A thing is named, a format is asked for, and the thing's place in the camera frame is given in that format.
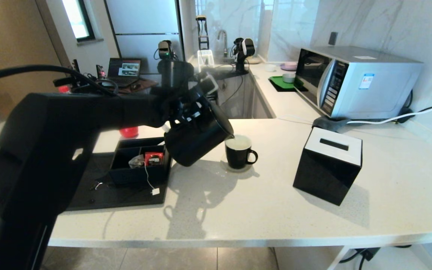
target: faucet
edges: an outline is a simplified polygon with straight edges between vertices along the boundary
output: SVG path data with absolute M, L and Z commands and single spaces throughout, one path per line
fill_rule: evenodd
M 223 55 L 224 55 L 224 57 L 228 57 L 228 34 L 226 33 L 226 31 L 224 31 L 223 29 L 221 29 L 217 33 L 217 39 L 218 39 L 218 41 L 219 41 L 219 36 L 221 36 L 221 33 L 224 34 L 224 50 L 223 50 Z

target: tissue box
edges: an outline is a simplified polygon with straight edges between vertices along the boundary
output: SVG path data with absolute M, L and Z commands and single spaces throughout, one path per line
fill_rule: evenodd
M 314 127 L 293 187 L 339 206 L 361 168 L 361 139 Z

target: black organizer tray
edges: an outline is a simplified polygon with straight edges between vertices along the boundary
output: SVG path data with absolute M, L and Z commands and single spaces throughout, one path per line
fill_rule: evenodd
M 164 203 L 172 158 L 164 145 L 157 145 L 162 141 L 162 137 L 124 140 L 115 152 L 93 154 L 67 210 Z M 146 167 L 150 183 L 159 188 L 158 195 L 151 194 L 144 168 L 130 169 L 128 165 L 130 159 L 144 152 L 165 152 L 162 165 Z

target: white countertop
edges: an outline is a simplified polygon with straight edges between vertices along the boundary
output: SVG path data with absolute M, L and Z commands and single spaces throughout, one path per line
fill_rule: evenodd
M 274 116 L 319 114 L 296 93 L 279 93 L 251 65 Z M 311 125 L 295 118 L 231 120 L 259 160 L 244 173 L 221 166 L 220 144 L 191 167 L 173 164 L 163 205 L 65 212 L 49 244 L 80 247 L 385 246 L 432 242 L 432 146 L 391 123 L 345 128 L 363 140 L 363 166 L 340 207 L 293 188 Z M 163 130 L 140 127 L 139 138 Z M 120 135 L 101 133 L 95 152 Z

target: refrigerator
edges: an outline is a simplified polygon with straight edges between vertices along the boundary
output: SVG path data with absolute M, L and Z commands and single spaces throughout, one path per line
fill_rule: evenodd
M 185 60 L 177 0 L 105 2 L 120 57 L 140 58 L 140 77 L 161 82 L 159 60 L 153 58 L 160 41 L 171 41 L 173 51 Z

